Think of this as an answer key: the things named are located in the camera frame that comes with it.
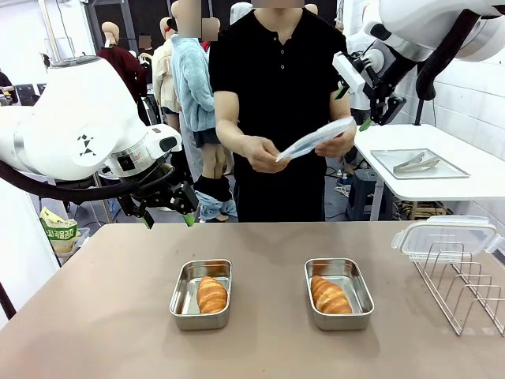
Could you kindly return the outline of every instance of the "plastic bag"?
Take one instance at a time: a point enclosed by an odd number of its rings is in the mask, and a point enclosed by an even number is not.
[[[40,223],[57,255],[72,251],[73,244],[80,235],[76,220],[64,220],[44,208],[40,211]]]
[[[354,124],[354,118],[347,117],[341,120],[330,122],[314,133],[307,134],[305,137],[300,138],[289,148],[284,150],[277,157],[277,162],[284,158],[298,158],[309,154],[318,144],[331,140],[337,137],[340,133],[345,132]]]

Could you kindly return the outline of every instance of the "white table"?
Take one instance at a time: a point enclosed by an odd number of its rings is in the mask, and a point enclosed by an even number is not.
[[[379,219],[384,183],[405,201],[464,201],[456,213],[465,214],[469,201],[505,198],[505,162],[430,125],[373,126],[358,132],[355,145],[378,175],[371,221]],[[398,180],[372,150],[428,148],[470,174],[469,178]]]

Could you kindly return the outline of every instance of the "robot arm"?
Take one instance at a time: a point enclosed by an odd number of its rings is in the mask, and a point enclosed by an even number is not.
[[[396,85],[419,64],[417,95],[435,97],[433,82],[448,64],[459,58],[479,62],[505,47],[504,0],[373,0],[363,18],[363,29],[376,41],[366,54],[335,56],[343,87],[363,76],[362,91],[370,100],[371,121],[393,120],[406,100],[395,95]]]
[[[196,209],[191,187],[165,164],[171,151],[181,150],[181,135],[167,125],[145,126],[121,78],[101,58],[57,63],[34,107],[2,107],[0,118],[0,178],[23,190],[63,201],[117,197],[126,215],[144,218],[149,227],[146,208],[183,215]],[[60,189],[18,171],[68,181],[101,171],[122,183]]]

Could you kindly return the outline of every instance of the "metal tray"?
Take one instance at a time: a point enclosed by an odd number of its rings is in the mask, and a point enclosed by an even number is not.
[[[325,314],[316,309],[310,283],[314,275],[338,284],[346,294],[351,314]],[[347,258],[311,259],[305,263],[305,278],[314,323],[321,330],[361,330],[368,326],[374,304],[356,262]]]
[[[412,159],[420,153],[425,154],[425,160],[437,158],[440,160],[436,167],[424,171],[411,171],[397,173],[394,170],[395,166]],[[453,179],[453,178],[468,178],[470,175],[459,167],[456,167],[451,162],[438,156],[428,148],[417,149],[398,149],[398,150],[372,150],[374,158],[382,164],[398,180],[413,180],[413,179]]]
[[[210,276],[220,282],[228,291],[228,301],[224,310],[218,313],[202,314],[196,302],[196,290],[201,280]],[[181,330],[219,329],[228,324],[231,297],[231,262],[225,259],[211,261],[190,261],[182,266],[170,302],[170,312]]]

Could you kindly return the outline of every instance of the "man's hand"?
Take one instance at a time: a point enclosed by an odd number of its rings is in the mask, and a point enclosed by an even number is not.
[[[290,162],[289,159],[275,162],[279,150],[267,138],[242,136],[241,139],[242,155],[251,163],[254,171],[275,174],[284,170]]]
[[[349,128],[332,140],[318,144],[316,146],[316,154],[325,158],[340,158],[354,146],[354,137],[356,137],[355,124],[352,128]]]

